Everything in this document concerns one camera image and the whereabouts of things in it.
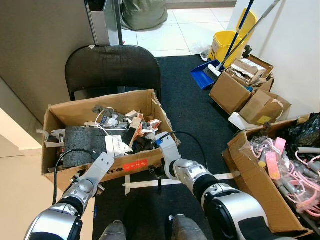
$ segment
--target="pink plastic item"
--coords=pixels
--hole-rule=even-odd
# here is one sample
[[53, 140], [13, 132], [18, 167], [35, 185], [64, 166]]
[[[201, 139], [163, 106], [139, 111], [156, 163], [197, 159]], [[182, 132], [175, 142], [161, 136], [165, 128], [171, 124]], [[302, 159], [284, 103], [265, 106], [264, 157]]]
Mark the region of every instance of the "pink plastic item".
[[274, 146], [280, 150], [281, 155], [284, 153], [286, 147], [286, 140], [280, 137], [277, 137], [274, 141]]
[[265, 161], [270, 178], [273, 180], [279, 180], [281, 176], [277, 163], [277, 154], [274, 151], [267, 151], [265, 153]]

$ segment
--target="green bag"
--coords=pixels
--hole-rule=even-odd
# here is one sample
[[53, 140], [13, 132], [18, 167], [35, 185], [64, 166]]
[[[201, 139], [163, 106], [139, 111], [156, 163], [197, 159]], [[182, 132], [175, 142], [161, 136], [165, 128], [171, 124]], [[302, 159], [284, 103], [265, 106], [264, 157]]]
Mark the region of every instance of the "green bag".
[[122, 28], [144, 30], [168, 19], [166, 0], [123, 0]]

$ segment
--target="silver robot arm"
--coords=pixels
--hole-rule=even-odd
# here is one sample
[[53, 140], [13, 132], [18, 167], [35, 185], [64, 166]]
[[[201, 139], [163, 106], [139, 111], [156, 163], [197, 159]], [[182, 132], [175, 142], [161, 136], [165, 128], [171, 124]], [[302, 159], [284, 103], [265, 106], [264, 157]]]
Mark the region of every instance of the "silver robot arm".
[[168, 178], [188, 187], [201, 203], [216, 240], [292, 240], [279, 238], [269, 230], [268, 219], [259, 202], [251, 195], [219, 182], [201, 164], [181, 158], [167, 132], [156, 136]]
[[103, 152], [89, 168], [64, 192], [55, 205], [40, 213], [29, 227], [25, 240], [78, 240], [81, 217], [89, 200], [96, 195], [99, 182], [115, 160]]

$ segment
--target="black floor mat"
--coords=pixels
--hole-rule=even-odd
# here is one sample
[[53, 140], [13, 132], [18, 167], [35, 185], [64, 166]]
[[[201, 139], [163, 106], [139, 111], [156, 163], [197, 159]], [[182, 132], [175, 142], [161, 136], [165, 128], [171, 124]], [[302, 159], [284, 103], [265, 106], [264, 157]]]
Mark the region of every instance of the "black floor mat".
[[[202, 91], [190, 71], [203, 64], [199, 56], [157, 58], [162, 74], [162, 107], [171, 120], [173, 130], [194, 135], [204, 148], [208, 168], [213, 174], [228, 173], [222, 151], [237, 129], [228, 122], [225, 113], [209, 97], [210, 90]], [[183, 134], [179, 152], [184, 159], [205, 164], [194, 140]], [[147, 181], [146, 173], [131, 176], [132, 182]], [[106, 188], [95, 199], [96, 218], [93, 239], [98, 240], [108, 224], [122, 220], [128, 229], [128, 240], [164, 240], [165, 221], [168, 215], [185, 214], [195, 220], [209, 240], [212, 233], [200, 204], [183, 185], [132, 189], [125, 196], [124, 177], [103, 183]]]

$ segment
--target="mop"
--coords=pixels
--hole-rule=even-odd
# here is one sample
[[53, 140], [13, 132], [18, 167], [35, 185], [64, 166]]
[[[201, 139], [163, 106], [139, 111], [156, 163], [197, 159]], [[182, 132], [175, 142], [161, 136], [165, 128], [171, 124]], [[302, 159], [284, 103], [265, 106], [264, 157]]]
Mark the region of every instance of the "mop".
[[228, 60], [228, 58], [230, 58], [230, 56], [237, 50], [237, 48], [239, 48], [241, 46], [241, 44], [246, 40], [246, 38], [250, 35], [250, 33], [257, 27], [257, 25], [264, 19], [267, 17], [267, 15], [272, 11], [272, 9], [274, 9], [274, 7], [280, 2], [280, 0], [275, 0], [270, 6], [269, 8], [262, 14], [262, 16], [260, 17], [260, 19], [256, 22], [256, 24], [250, 29], [250, 31], [243, 37], [243, 39], [238, 43], [237, 46], [235, 46], [235, 48], [231, 51], [237, 36], [239, 34], [239, 29], [241, 29], [242, 24], [244, 22], [244, 19], [242, 19], [241, 24], [239, 25], [239, 29], [236, 33], [236, 35], [234, 36], [234, 39], [230, 45], [230, 48], [228, 50], [228, 53], [226, 54], [223, 62], [221, 62], [216, 68], [214, 68], [213, 66], [208, 65], [209, 70], [211, 70], [213, 72], [213, 74], [210, 76], [213, 80], [213, 82], [215, 83], [218, 79], [218, 77], [221, 75], [220, 69], [223, 68], [224, 64], [226, 63], [226, 61]]

